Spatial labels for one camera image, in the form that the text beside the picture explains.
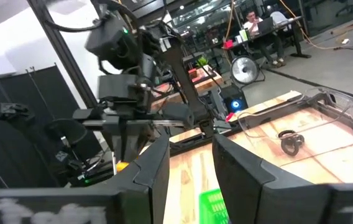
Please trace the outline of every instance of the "transparent plastic container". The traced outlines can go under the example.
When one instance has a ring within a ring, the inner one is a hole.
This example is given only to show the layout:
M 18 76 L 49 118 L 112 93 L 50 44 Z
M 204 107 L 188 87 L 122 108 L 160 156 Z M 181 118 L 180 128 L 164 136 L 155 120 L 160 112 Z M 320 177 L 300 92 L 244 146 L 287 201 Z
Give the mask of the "transparent plastic container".
M 328 88 L 238 120 L 239 144 L 277 166 L 353 145 L 353 97 Z

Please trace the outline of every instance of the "wooden tabletop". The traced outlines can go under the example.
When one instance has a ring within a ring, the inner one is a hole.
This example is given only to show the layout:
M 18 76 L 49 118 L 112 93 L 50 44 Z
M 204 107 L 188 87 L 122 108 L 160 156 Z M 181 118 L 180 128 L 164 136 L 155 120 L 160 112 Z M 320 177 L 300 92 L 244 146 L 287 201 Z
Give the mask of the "wooden tabletop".
M 220 76 L 217 72 L 213 71 L 214 74 L 215 74 L 215 77 L 214 77 L 214 80 L 218 83 L 218 84 L 221 84 L 223 82 L 223 79 L 222 79 L 222 76 Z M 208 79 L 206 81 L 203 81 L 203 82 L 200 82 L 198 84 L 195 85 L 196 87 L 196 90 L 197 92 L 200 94 L 200 93 L 203 93 L 205 91 L 208 91 L 210 90 L 212 87 L 216 86 L 216 84 L 214 83 L 214 80 L 212 79 Z M 168 90 L 168 87 L 167 85 L 165 85 L 161 91 L 167 91 Z M 174 93 L 172 95 L 169 95 L 167 97 L 164 97 L 162 98 L 161 100 L 157 100 L 155 102 L 152 103 L 152 109 L 153 110 L 157 110 L 159 109 L 162 105 L 163 105 L 163 102 L 164 101 L 167 101 L 167 102 L 182 102 L 182 98 L 181 98 L 181 95 L 179 93 Z
M 299 94 L 291 91 L 250 107 L 241 113 L 255 113 Z M 290 116 L 301 117 L 307 123 L 319 121 L 319 115 L 309 108 L 272 121 L 272 127 L 268 124 L 262 124 L 250 130 L 266 133 L 279 131 L 278 128 L 282 128 L 286 121 L 291 120 Z M 229 139 L 254 154 L 263 157 L 265 160 L 312 183 L 353 182 L 353 138 L 350 132 L 343 129 L 338 131 L 339 128 L 336 126 L 325 126 L 324 134 L 316 135 L 317 138 L 321 138 L 319 141 L 310 141 L 311 133 L 305 133 L 305 136 L 308 137 L 308 140 L 305 140 L 308 141 L 308 145 L 305 143 L 305 147 L 295 157 L 284 154 L 280 149 L 280 145 L 276 144 L 273 139 L 265 142 L 253 141 L 253 139 L 248 139 L 243 132 L 235 134 Z M 170 140 L 177 142 L 197 133 L 199 133 L 197 129 L 190 130 L 174 136 Z M 341 136 L 340 141 L 327 142 L 327 136 L 330 133 L 334 133 L 335 136 Z M 341 144 L 348 144 L 349 146 L 339 147 Z M 211 144 L 172 157 L 170 159 L 170 180 L 168 183 L 164 223 L 199 223 L 199 194 L 217 188 L 219 188 L 219 185 L 214 170 Z

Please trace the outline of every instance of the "wooden table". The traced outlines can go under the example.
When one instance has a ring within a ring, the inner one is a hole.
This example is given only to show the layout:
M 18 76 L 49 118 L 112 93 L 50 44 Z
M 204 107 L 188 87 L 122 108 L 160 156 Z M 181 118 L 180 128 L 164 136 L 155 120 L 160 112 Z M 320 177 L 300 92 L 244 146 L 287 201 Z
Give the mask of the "wooden table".
M 241 113 L 255 113 L 299 94 L 291 91 L 272 100 L 252 106 Z M 303 111 L 302 113 L 308 115 L 311 111 Z M 171 142 L 177 142 L 198 133 L 199 130 L 194 129 L 174 136 L 170 140 Z M 264 147 L 260 150 L 257 147 L 252 147 L 250 145 L 251 142 L 247 140 L 244 133 L 235 134 L 229 139 L 269 162 L 312 183 L 353 182 L 353 145 L 323 153 L 315 152 L 317 153 L 316 155 L 307 155 L 305 151 L 300 151 L 292 159 L 284 153 L 275 152 L 271 147 Z M 199 223 L 199 194 L 217 188 L 219 186 L 214 170 L 211 144 L 172 157 L 170 159 L 170 180 L 168 183 L 164 223 Z
M 215 73 L 215 77 L 214 77 L 214 80 L 218 83 L 218 84 L 221 84 L 224 80 L 222 79 L 222 76 L 220 76 L 217 72 L 213 71 Z M 206 81 L 203 81 L 203 82 L 200 82 L 198 84 L 195 85 L 195 88 L 197 90 L 197 92 L 200 94 L 200 93 L 203 93 L 205 91 L 208 91 L 210 90 L 212 87 L 216 86 L 216 84 L 214 83 L 214 80 L 212 80 L 211 78 L 206 80 Z M 160 90 L 160 91 L 164 91 L 166 92 L 168 90 L 168 87 L 167 85 L 163 86 L 163 88 Z M 182 98 L 181 98 L 181 95 L 179 93 L 174 93 L 174 94 L 171 94 L 167 97 L 164 97 L 160 100 L 157 100 L 155 102 L 152 103 L 152 109 L 153 110 L 156 110 L 156 109 L 159 109 L 162 105 L 163 105 L 163 102 L 164 101 L 167 101 L 167 102 L 182 102 Z

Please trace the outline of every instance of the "man sitting at desk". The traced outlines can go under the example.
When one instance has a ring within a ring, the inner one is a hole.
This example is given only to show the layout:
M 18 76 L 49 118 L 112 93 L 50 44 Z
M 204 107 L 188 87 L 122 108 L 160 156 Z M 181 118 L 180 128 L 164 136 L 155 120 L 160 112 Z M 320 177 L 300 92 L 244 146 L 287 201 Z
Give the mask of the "man sitting at desk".
M 254 11 L 249 11 L 247 13 L 247 22 L 244 24 L 244 28 L 248 29 L 251 37 L 259 35 L 258 23 L 262 22 L 262 19 L 255 15 Z M 267 49 L 267 45 L 274 44 L 277 49 L 277 60 L 274 60 Z M 284 49 L 282 40 L 276 33 L 267 34 L 262 37 L 254 39 L 253 45 L 255 48 L 258 48 L 261 53 L 265 56 L 269 63 L 272 63 L 274 67 L 281 67 L 286 65 L 284 57 Z

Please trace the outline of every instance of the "black room divider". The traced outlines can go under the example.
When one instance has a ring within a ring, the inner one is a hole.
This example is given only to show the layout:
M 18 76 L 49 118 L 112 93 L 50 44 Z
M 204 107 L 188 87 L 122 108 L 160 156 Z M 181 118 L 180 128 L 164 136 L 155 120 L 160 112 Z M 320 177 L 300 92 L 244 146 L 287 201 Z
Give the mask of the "black room divider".
M 55 153 L 61 145 L 47 138 L 44 126 L 54 119 L 71 118 L 79 107 L 58 67 L 0 78 L 0 102 L 27 105 L 35 114 L 34 131 L 43 139 L 29 142 L 0 121 L 0 188 L 63 187 L 66 178 L 54 176 L 48 169 L 56 163 Z M 90 158 L 101 146 L 90 131 L 76 150 L 83 158 Z

